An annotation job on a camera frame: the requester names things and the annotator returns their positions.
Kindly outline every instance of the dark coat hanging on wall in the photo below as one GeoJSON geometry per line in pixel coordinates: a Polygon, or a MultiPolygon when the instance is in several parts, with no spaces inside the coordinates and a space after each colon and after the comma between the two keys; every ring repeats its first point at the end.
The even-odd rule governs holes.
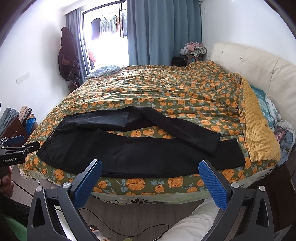
{"type": "Polygon", "coordinates": [[[70,81],[74,89],[79,87],[80,71],[76,49],[73,43],[73,34],[67,27],[62,28],[62,48],[59,51],[59,73],[70,81]]]}

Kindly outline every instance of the black pants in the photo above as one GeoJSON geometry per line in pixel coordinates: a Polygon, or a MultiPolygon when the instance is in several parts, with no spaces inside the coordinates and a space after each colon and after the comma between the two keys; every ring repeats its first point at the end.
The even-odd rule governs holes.
{"type": "Polygon", "coordinates": [[[198,173],[208,159],[217,170],[245,164],[236,139],[186,120],[168,118],[151,107],[126,107],[66,116],[37,152],[52,167],[78,174],[93,159],[103,164],[102,177],[178,177],[198,173]],[[105,132],[157,125],[177,139],[125,137],[105,132]]]}

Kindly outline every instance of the blue gripper pad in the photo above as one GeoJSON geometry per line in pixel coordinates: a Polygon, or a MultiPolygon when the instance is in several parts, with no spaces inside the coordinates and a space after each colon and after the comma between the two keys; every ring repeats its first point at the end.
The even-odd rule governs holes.
{"type": "Polygon", "coordinates": [[[72,202],[76,210],[84,207],[94,186],[101,177],[103,171],[102,163],[93,160],[83,173],[79,173],[72,183],[72,202]]]}
{"type": "Polygon", "coordinates": [[[207,186],[207,189],[210,192],[216,206],[225,210],[228,205],[228,194],[215,173],[210,169],[205,161],[201,161],[199,163],[198,172],[207,186]]]}
{"type": "Polygon", "coordinates": [[[23,135],[16,136],[10,138],[5,144],[6,146],[17,145],[19,143],[23,143],[25,141],[25,137],[23,135]]]}

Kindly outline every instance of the black bag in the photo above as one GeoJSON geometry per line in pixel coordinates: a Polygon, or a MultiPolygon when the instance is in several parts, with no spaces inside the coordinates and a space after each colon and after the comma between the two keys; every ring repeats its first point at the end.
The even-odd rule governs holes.
{"type": "Polygon", "coordinates": [[[175,56],[172,59],[171,66],[186,67],[187,63],[186,63],[186,60],[184,58],[180,58],[180,57],[175,56]]]}

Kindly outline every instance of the wall outlet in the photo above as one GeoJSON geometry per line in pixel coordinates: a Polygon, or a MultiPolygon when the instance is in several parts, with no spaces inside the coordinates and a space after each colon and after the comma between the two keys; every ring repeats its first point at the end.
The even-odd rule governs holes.
{"type": "Polygon", "coordinates": [[[23,76],[19,77],[16,82],[17,82],[17,85],[20,84],[21,82],[23,82],[24,80],[26,80],[27,78],[30,77],[30,72],[24,74],[23,76]]]}
{"type": "Polygon", "coordinates": [[[205,60],[210,60],[211,58],[211,52],[207,52],[207,58],[205,60]]]}

